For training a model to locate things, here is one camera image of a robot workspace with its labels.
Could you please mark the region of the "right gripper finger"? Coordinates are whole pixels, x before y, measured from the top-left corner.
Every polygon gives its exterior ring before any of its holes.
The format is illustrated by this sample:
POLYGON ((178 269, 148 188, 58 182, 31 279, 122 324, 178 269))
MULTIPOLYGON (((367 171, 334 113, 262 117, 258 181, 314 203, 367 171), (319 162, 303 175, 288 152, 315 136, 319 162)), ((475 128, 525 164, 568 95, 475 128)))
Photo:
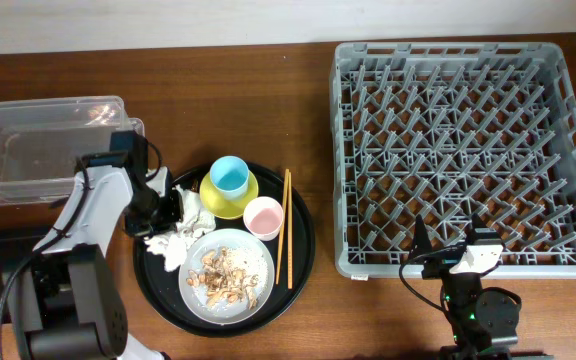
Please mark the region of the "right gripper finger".
POLYGON ((420 260, 428 257, 432 253, 432 244, 428 230, 421 215, 415 217, 412 249, 409 252, 409 260, 420 260))
POLYGON ((488 228, 480 216, 474 213, 471 216, 471 227, 469 230, 470 245, 489 245, 491 243, 491 229, 488 228))

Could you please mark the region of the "round black tray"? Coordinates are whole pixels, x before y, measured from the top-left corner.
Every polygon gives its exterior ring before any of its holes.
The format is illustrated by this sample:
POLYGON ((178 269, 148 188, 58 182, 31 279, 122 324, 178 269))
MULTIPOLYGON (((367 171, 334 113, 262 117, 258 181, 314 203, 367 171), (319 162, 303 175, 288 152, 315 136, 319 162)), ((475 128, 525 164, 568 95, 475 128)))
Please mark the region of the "round black tray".
MULTIPOLYGON (((259 195, 282 200, 283 175, 262 165, 247 163, 259 185, 259 195)), ((209 163, 194 167, 176 177, 172 185, 187 188, 209 173, 209 163)), ((273 286, 269 299, 251 318, 233 325, 216 325, 201 320, 194 315, 182 299, 178 270, 166 272, 163 256, 148 253, 142 240, 135 240, 133 246, 134 273, 149 304, 157 313, 172 325, 186 332, 204 337, 234 337, 244 335, 269 324, 297 300, 312 271, 316 239, 312 216, 296 189, 292 189, 292 272, 293 287, 287 288, 287 242, 284 241, 281 261, 281 280, 273 286)))

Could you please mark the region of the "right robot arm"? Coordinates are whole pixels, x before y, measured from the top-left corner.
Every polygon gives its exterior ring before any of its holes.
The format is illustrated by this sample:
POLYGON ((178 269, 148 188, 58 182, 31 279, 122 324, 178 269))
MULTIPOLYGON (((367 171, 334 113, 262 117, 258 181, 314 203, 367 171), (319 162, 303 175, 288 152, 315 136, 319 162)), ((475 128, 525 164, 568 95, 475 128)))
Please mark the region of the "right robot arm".
POLYGON ((417 298, 440 311, 449 322, 454 344, 440 348, 440 359, 548 359, 545 353, 513 353, 518 343, 522 299, 500 288, 482 286, 482 278, 498 267, 505 246, 501 236, 476 214, 466 239, 433 249, 422 216, 415 218, 413 247, 399 268, 399 279, 417 298), (424 280, 441 282, 439 302, 417 292, 405 279, 408 265, 420 264, 424 280))

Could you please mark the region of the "grey plate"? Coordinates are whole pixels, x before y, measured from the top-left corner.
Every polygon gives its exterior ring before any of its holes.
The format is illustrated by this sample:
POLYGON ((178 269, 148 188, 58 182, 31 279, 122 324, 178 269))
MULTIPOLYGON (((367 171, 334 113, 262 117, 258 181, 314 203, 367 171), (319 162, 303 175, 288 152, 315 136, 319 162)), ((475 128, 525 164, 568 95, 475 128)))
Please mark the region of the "grey plate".
POLYGON ((226 326, 258 313, 274 286, 274 261, 248 232, 220 229, 204 235, 179 268, 179 290, 199 319, 226 326))

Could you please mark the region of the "grey dishwasher rack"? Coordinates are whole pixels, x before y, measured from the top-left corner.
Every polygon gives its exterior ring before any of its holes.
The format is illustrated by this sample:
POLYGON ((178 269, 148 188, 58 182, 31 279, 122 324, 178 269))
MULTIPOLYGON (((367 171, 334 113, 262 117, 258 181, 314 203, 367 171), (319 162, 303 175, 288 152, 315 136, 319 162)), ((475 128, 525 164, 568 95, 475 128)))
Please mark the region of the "grey dishwasher rack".
POLYGON ((330 71, 334 238, 353 280, 413 277, 473 216, 501 237, 498 278, 576 278, 576 99, 553 43, 337 46, 330 71))

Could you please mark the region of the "food scraps and rice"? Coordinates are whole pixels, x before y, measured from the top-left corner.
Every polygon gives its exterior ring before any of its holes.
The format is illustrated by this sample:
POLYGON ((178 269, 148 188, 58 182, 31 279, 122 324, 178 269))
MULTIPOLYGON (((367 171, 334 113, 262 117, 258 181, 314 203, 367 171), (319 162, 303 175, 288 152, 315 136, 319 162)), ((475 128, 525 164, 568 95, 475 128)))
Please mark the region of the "food scraps and rice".
POLYGON ((199 269, 188 271, 186 284, 203 288, 205 307, 214 308, 219 302, 227 305, 246 303, 255 309, 267 282, 267 261, 246 248, 220 247, 200 257, 199 269))

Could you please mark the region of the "white tissue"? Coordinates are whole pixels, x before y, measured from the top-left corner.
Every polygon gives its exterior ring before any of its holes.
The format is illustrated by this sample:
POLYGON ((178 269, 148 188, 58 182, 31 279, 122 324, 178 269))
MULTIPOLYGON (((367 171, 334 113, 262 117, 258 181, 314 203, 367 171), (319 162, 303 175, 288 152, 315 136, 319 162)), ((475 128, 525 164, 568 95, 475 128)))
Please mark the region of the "white tissue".
POLYGON ((174 187, 181 197, 181 220, 171 231, 147 238, 144 243, 147 251, 164 257, 164 270, 173 272, 184 264, 188 250, 202 236, 216 229, 215 216, 202 204, 198 192, 174 187))

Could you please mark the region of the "yellow plastic bowl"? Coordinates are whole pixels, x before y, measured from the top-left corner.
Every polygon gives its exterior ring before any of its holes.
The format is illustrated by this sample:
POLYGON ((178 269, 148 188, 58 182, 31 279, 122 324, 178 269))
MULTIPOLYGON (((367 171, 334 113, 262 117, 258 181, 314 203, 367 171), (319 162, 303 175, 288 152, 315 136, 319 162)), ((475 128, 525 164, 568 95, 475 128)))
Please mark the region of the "yellow plastic bowl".
POLYGON ((243 216, 246 206, 259 195, 259 184, 252 172, 249 172, 248 189, 246 193, 235 200, 225 199, 213 185, 210 175, 206 174, 199 187, 200 200, 203 207, 220 219, 233 220, 243 216))

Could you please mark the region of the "right wooden chopstick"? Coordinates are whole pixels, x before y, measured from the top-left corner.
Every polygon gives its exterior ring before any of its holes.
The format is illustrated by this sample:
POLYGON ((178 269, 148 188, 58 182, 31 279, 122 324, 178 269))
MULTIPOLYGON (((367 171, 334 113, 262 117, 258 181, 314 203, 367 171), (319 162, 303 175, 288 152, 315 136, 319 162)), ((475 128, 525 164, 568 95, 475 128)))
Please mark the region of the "right wooden chopstick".
POLYGON ((293 288, 293 211, 292 211, 292 173, 288 170, 287 196, 287 288, 293 288))

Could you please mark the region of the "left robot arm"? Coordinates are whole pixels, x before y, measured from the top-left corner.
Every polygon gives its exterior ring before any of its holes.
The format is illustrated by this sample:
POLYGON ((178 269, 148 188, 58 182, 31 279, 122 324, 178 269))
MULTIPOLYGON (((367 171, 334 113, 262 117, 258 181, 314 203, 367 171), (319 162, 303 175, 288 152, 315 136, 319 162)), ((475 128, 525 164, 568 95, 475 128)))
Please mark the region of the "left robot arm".
POLYGON ((181 198, 171 173, 148 168, 155 147, 117 131, 108 151, 77 158, 74 187, 57 221, 2 274, 0 326, 10 317, 22 359, 164 359, 130 335, 106 253, 124 221, 135 239, 174 229, 181 198))

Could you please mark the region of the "blue plastic cup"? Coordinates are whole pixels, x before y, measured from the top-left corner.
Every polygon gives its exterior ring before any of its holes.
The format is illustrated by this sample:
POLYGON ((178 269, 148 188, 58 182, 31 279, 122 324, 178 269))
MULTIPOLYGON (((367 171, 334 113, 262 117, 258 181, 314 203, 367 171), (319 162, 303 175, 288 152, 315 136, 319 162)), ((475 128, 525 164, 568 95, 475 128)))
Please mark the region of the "blue plastic cup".
POLYGON ((249 168, 239 157, 229 155, 217 159, 210 168, 209 176, 226 200, 239 199, 248 190, 249 168))

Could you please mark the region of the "pink plastic cup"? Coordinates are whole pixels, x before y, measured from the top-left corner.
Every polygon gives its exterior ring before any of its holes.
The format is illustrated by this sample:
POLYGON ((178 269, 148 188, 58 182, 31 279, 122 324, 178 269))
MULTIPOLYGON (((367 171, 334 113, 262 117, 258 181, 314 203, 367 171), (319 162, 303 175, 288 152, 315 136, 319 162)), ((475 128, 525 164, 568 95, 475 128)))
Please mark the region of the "pink plastic cup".
POLYGON ((284 221, 282 205, 271 197, 253 199, 244 209, 243 222, 247 230, 262 241, 276 238, 284 221))

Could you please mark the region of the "clear plastic bin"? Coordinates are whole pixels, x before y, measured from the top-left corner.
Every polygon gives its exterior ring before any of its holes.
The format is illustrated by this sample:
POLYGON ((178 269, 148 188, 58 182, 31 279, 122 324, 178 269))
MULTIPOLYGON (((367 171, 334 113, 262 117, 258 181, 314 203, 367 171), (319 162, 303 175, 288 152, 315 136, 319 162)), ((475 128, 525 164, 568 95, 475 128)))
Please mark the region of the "clear plastic bin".
POLYGON ((0 206, 68 196, 76 159, 107 151, 123 130, 145 133, 118 96, 0 102, 0 206))

